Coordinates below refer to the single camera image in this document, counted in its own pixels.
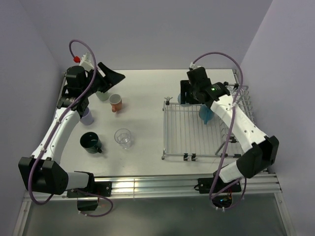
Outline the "orange ceramic mug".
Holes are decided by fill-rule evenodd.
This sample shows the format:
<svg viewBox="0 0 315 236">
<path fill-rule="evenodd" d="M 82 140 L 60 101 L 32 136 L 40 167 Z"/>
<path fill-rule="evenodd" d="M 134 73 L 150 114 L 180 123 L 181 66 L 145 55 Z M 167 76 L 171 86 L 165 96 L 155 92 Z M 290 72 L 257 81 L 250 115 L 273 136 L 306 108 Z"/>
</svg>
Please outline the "orange ceramic mug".
<svg viewBox="0 0 315 236">
<path fill-rule="evenodd" d="M 122 109 L 122 98 L 119 94 L 112 94 L 109 97 L 112 112 L 116 113 Z"/>
</svg>

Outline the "blue flowered mug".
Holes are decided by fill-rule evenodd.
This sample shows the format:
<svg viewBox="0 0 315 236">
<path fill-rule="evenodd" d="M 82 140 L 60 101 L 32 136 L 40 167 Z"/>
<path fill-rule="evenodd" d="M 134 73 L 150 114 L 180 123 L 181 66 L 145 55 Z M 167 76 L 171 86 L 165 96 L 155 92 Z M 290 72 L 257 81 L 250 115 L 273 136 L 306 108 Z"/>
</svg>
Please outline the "blue flowered mug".
<svg viewBox="0 0 315 236">
<path fill-rule="evenodd" d="M 199 117 L 205 125 L 214 118 L 214 115 L 215 114 L 205 104 L 201 105 L 199 109 Z"/>
</svg>

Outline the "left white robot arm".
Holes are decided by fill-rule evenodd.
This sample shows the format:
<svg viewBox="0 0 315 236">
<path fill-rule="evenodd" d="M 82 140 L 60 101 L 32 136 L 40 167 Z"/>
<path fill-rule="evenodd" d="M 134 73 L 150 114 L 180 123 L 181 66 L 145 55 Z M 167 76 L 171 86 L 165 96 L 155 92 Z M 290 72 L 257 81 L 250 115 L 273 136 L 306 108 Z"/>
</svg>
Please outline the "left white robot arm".
<svg viewBox="0 0 315 236">
<path fill-rule="evenodd" d="M 49 130 L 31 156 L 22 157 L 18 163 L 28 191 L 60 195 L 78 189 L 84 196 L 94 194 L 96 184 L 92 173 L 66 172 L 60 162 L 70 134 L 89 105 L 89 96 L 98 91 L 107 92 L 125 78 L 101 62 L 97 66 L 96 70 L 79 65 L 68 68 Z"/>
</svg>

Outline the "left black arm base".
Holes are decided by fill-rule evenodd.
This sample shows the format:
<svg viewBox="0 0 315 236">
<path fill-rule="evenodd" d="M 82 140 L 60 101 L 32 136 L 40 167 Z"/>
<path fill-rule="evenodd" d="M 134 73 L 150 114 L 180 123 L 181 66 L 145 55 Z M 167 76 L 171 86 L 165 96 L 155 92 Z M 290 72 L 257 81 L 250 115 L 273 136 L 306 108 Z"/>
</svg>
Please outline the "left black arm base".
<svg viewBox="0 0 315 236">
<path fill-rule="evenodd" d="M 106 212 L 107 214 L 111 212 L 113 209 L 113 202 L 108 199 L 111 196 L 112 191 L 112 182 L 111 181 L 102 181 L 95 182 L 94 188 L 91 191 L 88 190 L 80 190 L 79 192 L 76 190 L 68 190 L 66 196 L 68 198 L 77 198 L 77 209 L 80 212 L 95 211 L 97 207 L 100 206 L 100 200 L 106 200 L 109 202 L 109 209 Z M 97 197 L 97 200 L 78 200 L 79 198 L 84 197 Z"/>
</svg>

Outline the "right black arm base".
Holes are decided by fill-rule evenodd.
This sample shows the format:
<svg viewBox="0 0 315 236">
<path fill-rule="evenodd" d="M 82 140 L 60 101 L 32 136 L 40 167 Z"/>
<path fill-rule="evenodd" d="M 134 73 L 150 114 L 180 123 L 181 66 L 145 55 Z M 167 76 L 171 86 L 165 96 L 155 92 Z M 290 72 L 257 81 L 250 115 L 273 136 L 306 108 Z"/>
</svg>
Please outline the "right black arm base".
<svg viewBox="0 0 315 236">
<path fill-rule="evenodd" d="M 207 177 L 207 178 L 199 178 L 197 180 L 197 185 L 194 186 L 194 190 L 198 191 L 199 194 L 209 194 L 210 188 L 212 186 L 212 183 L 214 181 L 214 177 Z M 218 179 L 213 193 L 217 193 L 219 190 L 223 189 L 224 187 L 228 186 L 232 182 L 224 183 L 220 179 Z M 232 194 L 233 193 L 239 193 L 241 192 L 241 185 L 240 182 L 237 182 L 235 185 L 229 187 L 228 189 L 225 189 L 223 193 L 225 195 L 218 195 L 212 199 L 212 203 L 219 208 L 222 207 L 230 207 L 233 202 Z"/>
</svg>

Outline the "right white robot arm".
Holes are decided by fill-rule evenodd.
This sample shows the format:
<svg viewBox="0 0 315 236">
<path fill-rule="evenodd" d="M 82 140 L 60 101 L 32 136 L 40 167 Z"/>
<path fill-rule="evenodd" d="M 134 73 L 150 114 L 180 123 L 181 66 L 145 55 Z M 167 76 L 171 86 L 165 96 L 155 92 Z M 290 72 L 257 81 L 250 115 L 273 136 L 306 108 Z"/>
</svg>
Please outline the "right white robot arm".
<svg viewBox="0 0 315 236">
<path fill-rule="evenodd" d="M 220 168 L 213 179 L 217 191 L 225 191 L 230 182 L 239 178 L 252 178 L 273 165 L 279 147 L 275 136 L 261 131 L 236 103 L 226 83 L 211 83 L 204 67 L 190 69 L 188 79 L 182 80 L 181 103 L 202 104 L 216 114 L 240 143 L 244 154 L 237 161 Z"/>
</svg>

